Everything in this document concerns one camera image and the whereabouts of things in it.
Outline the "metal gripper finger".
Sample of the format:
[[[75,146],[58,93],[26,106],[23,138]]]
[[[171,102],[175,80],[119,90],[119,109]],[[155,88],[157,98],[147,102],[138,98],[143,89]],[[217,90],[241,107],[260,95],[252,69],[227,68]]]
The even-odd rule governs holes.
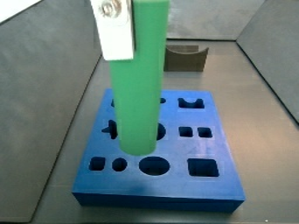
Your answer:
[[[90,0],[105,59],[131,60],[135,55],[133,0]]]

